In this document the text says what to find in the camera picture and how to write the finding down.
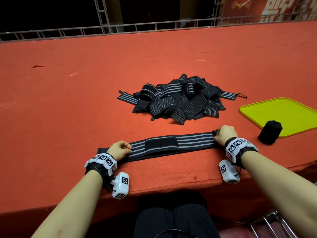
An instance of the red table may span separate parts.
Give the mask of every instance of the red table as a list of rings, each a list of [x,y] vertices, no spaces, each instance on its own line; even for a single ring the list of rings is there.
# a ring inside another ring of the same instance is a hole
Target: red table
[[[317,180],[317,130],[257,140],[260,128],[239,113],[241,105],[288,97],[317,109],[317,22],[206,28],[0,45],[0,230],[32,233],[83,177],[98,147],[149,137],[210,132],[233,125],[260,152]],[[219,119],[150,121],[117,100],[118,90],[168,83],[182,73],[204,77],[248,99],[223,100]],[[269,207],[243,171],[236,185],[222,181],[218,149],[123,164],[129,196],[102,192],[94,220],[134,211],[140,195],[200,189],[209,212],[241,219]]]

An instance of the black cylinder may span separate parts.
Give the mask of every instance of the black cylinder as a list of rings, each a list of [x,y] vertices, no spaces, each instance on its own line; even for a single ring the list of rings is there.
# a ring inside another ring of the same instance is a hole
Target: black cylinder
[[[263,144],[273,144],[282,132],[282,129],[283,127],[280,122],[275,120],[267,121],[258,138]]]

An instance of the yellow plastic tray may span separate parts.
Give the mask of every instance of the yellow plastic tray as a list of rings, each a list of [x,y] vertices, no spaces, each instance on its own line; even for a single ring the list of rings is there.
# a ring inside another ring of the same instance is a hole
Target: yellow plastic tray
[[[275,98],[240,107],[240,112],[263,128],[267,121],[282,124],[279,138],[317,128],[317,111],[290,98]]]

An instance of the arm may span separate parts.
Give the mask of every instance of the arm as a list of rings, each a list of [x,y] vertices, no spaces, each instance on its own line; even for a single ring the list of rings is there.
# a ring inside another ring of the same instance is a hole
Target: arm
[[[234,128],[222,126],[215,140],[224,145],[238,137]],[[317,237],[317,186],[255,151],[241,161],[252,179],[300,237]]]
[[[114,143],[108,153],[117,161],[131,153],[131,145],[125,141]],[[89,171],[65,196],[33,234],[32,238],[85,237],[95,212],[102,187],[102,178]]]

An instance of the red carpet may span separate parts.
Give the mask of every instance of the red carpet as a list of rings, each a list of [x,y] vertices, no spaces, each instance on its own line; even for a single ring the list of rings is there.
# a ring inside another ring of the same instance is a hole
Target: red carpet
[[[317,130],[261,144],[260,128],[239,113],[241,105],[288,97],[317,109],[317,22],[207,28],[0,45],[0,230],[32,232],[83,177],[97,148],[113,142],[210,132],[233,125],[260,152],[309,179],[317,169]],[[248,99],[223,99],[219,119],[150,121],[117,100],[118,90],[139,91],[182,73],[204,77]],[[129,196],[103,191],[94,220],[136,209],[153,192],[201,189],[213,215],[241,219],[269,204],[241,173],[240,184],[222,181],[217,149],[126,163]]]

